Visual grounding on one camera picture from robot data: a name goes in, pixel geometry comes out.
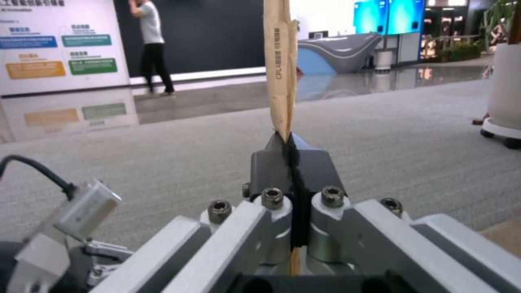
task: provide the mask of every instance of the carpet floor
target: carpet floor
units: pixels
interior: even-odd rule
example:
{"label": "carpet floor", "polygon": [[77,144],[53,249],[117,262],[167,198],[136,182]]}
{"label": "carpet floor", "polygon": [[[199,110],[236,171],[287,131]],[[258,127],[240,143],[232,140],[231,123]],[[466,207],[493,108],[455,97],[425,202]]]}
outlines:
{"label": "carpet floor", "polygon": [[[301,103],[294,131],[330,152],[352,201],[393,197],[412,217],[447,213],[481,230],[521,215],[521,151],[485,139],[489,80]],[[95,232],[138,248],[176,215],[213,199],[241,201],[250,156],[272,133],[256,109],[0,145],[80,183],[100,178],[123,198]],[[0,236],[20,240],[64,200],[12,163],[0,182]]]}

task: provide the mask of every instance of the black cable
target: black cable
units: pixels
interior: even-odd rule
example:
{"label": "black cable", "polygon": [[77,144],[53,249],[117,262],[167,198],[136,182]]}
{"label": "black cable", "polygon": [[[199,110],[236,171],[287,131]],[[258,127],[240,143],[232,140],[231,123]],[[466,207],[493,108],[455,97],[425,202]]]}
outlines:
{"label": "black cable", "polygon": [[72,183],[67,183],[65,180],[63,180],[61,177],[59,177],[56,173],[49,170],[44,165],[38,163],[37,161],[26,158],[19,155],[9,155],[2,159],[0,162],[0,178],[2,178],[5,168],[7,167],[7,164],[11,161],[19,161],[22,163],[25,163],[36,170],[38,170],[40,173],[42,173],[45,177],[49,178],[54,182],[56,185],[60,186],[61,190],[65,195],[67,196],[67,199],[70,201],[74,198],[74,190],[76,189],[76,186]]}

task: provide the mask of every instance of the bolt head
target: bolt head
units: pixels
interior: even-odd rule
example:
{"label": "bolt head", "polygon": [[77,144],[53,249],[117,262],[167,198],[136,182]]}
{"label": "bolt head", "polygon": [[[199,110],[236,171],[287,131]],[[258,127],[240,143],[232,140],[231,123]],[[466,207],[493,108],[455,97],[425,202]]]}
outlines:
{"label": "bolt head", "polygon": [[225,200],[213,201],[208,206],[208,219],[214,224],[222,224],[231,214],[231,204]]}
{"label": "bolt head", "polygon": [[250,197],[250,183],[244,183],[242,185],[242,197],[249,198]]}
{"label": "bolt head", "polygon": [[262,205],[270,210],[278,210],[282,207],[284,201],[284,193],[277,188],[264,189],[260,194]]}
{"label": "bolt head", "polygon": [[384,198],[380,203],[385,206],[389,211],[401,218],[403,213],[402,203],[394,198]]}
{"label": "bolt head", "polygon": [[344,205],[345,192],[336,186],[326,186],[322,189],[322,203],[327,207],[341,207]]}

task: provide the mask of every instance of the paper packaging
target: paper packaging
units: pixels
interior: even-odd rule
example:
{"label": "paper packaging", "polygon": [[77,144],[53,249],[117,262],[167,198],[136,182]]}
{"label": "paper packaging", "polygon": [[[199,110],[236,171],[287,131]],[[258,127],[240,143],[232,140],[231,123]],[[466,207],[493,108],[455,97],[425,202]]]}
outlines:
{"label": "paper packaging", "polygon": [[271,120],[285,142],[296,96],[297,23],[289,0],[264,0],[264,54]]}

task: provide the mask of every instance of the white planter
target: white planter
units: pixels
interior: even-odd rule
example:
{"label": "white planter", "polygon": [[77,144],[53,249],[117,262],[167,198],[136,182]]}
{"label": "white planter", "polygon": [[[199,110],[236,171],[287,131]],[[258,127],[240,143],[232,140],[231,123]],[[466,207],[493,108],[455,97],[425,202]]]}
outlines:
{"label": "white planter", "polygon": [[521,45],[498,45],[494,56],[490,122],[521,130]]}

